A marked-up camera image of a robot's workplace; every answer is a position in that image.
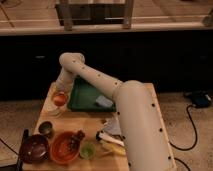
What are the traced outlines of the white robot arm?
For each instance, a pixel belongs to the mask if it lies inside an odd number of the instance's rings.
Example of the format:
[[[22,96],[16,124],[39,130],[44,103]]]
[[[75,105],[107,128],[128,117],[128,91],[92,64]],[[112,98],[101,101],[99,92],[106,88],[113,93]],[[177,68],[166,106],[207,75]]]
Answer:
[[[79,75],[115,103],[129,171],[177,170],[162,115],[144,83],[122,82],[93,69],[81,53],[63,53],[59,63],[57,90],[69,91]]]

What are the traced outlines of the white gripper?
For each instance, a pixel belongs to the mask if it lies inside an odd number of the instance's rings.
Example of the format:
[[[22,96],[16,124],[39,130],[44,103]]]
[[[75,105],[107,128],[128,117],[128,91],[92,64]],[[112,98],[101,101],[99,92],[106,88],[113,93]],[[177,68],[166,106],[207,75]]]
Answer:
[[[62,82],[60,80],[57,80],[55,83],[55,87],[57,91],[69,93],[72,90],[73,83]]]

